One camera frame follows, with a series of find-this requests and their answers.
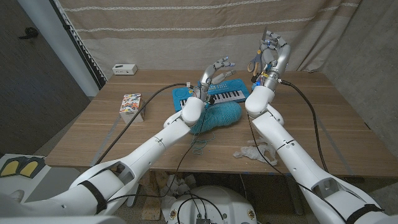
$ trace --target striped curtain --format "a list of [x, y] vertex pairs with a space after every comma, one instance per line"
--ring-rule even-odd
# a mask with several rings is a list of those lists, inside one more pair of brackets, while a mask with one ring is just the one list
[[141, 70], [203, 70], [221, 57], [245, 70], [267, 27], [291, 46], [288, 70], [320, 68], [361, 0], [59, 0], [107, 77]]

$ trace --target white robotic arm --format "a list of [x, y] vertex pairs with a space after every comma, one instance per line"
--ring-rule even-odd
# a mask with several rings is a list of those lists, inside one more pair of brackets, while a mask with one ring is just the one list
[[[123, 195], [136, 189], [139, 179], [152, 164], [167, 148], [183, 138], [190, 131], [189, 127], [198, 121], [205, 107], [208, 87], [214, 73], [221, 67], [234, 65], [226, 63], [227, 59], [222, 58], [210, 65], [184, 109], [167, 119], [161, 132], [129, 155], [93, 166], [79, 176], [69, 190], [48, 200], [23, 205], [8, 200], [8, 207], [0, 211], [0, 216], [83, 216], [114, 213], [127, 199]], [[121, 167], [123, 171], [116, 175], [111, 171], [114, 167]]]
[[[271, 40], [263, 42], [261, 48], [276, 50], [279, 58], [270, 59], [271, 54], [266, 53], [270, 66], [266, 66], [259, 75], [257, 86], [245, 102], [255, 129], [277, 150], [295, 181], [312, 191], [300, 187], [320, 223], [359, 224], [389, 219], [367, 193], [321, 169], [282, 126], [281, 115], [269, 103], [275, 96], [277, 84], [282, 81], [280, 78], [289, 60], [290, 46], [276, 34], [267, 31], [267, 35]], [[313, 192], [329, 202], [344, 220]]]

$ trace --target wooden table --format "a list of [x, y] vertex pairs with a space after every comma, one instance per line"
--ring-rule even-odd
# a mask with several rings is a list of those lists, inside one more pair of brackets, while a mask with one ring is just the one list
[[[69, 131], [46, 158], [54, 167], [89, 167], [104, 142], [116, 118], [123, 95], [142, 93], [148, 99], [155, 91], [172, 83], [196, 83], [203, 71], [138, 71], [134, 76], [113, 76], [94, 100], [82, 112]], [[238, 72], [232, 78], [244, 80], [250, 90], [250, 74]], [[359, 177], [398, 177], [398, 162], [377, 136], [365, 125], [347, 101], [322, 73], [286, 72], [283, 77], [298, 86], [312, 102], [317, 116], [323, 156], [331, 174]], [[226, 128], [216, 128], [200, 139], [216, 138], [203, 150], [203, 155], [187, 154], [180, 166], [185, 172], [227, 172], [274, 174], [267, 164], [246, 157], [232, 156], [252, 140], [244, 103], [241, 119]], [[312, 114], [301, 96], [291, 87], [279, 85], [272, 105], [285, 120], [286, 130], [303, 146], [318, 165], [318, 154]], [[148, 105], [143, 123], [135, 123], [112, 148], [104, 161], [128, 155], [162, 129], [164, 121], [175, 113], [172, 89], [163, 91]], [[126, 126], [121, 119], [105, 149]], [[182, 154], [188, 149], [192, 135], [188, 134], [168, 149], [152, 166], [153, 170], [175, 170]], [[276, 165], [288, 172], [281, 160]]]

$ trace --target colorful box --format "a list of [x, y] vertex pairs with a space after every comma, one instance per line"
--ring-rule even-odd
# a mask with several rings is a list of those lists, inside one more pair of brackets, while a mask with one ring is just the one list
[[[120, 116], [123, 118], [124, 122], [128, 124], [132, 117], [142, 108], [144, 100], [140, 93], [124, 95], [122, 106], [120, 107]], [[145, 109], [141, 111], [139, 115], [135, 118], [133, 123], [143, 122], [145, 115]]]

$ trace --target gray wall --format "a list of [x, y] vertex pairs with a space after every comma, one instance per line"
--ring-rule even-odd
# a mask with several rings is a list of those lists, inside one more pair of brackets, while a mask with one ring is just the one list
[[18, 3], [39, 29], [39, 33], [50, 44], [86, 96], [96, 96], [99, 89], [50, 2], [48, 0], [18, 0]]
[[398, 1], [362, 0], [321, 71], [398, 157]]

